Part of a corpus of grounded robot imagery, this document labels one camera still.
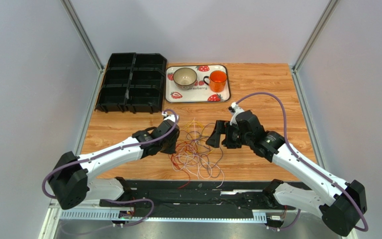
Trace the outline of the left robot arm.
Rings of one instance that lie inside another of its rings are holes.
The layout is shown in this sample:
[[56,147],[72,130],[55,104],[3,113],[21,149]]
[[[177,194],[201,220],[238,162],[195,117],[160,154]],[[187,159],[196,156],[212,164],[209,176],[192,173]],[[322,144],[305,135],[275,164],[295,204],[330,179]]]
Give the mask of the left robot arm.
[[180,129],[178,118],[169,115],[158,127],[139,130],[124,141],[94,153],[74,155],[69,151],[58,160],[45,178],[63,210],[76,207],[83,201],[115,200],[125,192],[120,180],[99,179],[102,173],[127,162],[158,153],[175,151]]

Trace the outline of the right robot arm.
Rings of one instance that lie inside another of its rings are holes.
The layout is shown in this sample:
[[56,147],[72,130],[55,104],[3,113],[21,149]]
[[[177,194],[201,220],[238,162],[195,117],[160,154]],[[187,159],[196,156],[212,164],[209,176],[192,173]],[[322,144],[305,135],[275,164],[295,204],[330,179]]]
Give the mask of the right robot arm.
[[274,202],[311,213],[334,233],[346,237],[367,211],[366,189],[347,182],[310,161],[275,131],[265,130],[251,111],[235,112],[230,121],[217,120],[206,144],[228,149],[249,147],[257,156],[287,170],[309,188],[299,189],[274,179],[263,192]]

